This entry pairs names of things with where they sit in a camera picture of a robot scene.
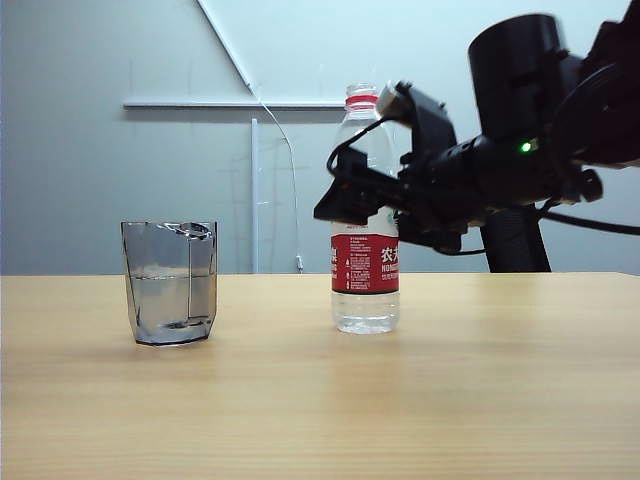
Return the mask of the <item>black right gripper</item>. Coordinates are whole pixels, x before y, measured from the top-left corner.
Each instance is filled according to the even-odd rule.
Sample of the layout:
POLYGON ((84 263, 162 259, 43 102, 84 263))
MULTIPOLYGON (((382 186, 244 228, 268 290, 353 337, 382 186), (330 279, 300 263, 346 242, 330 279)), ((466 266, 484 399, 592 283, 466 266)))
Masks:
MULTIPOLYGON (((414 137, 401 156, 399 180, 408 199, 399 209, 399 238, 441 254, 462 254, 462 236, 473 223, 482 225, 487 213, 477 161, 487 140, 475 137, 429 142, 414 137)), ((383 206, 401 204, 398 180, 366 169, 367 154, 352 147, 337 155, 337 173, 316 204, 317 220, 366 224, 383 206)))

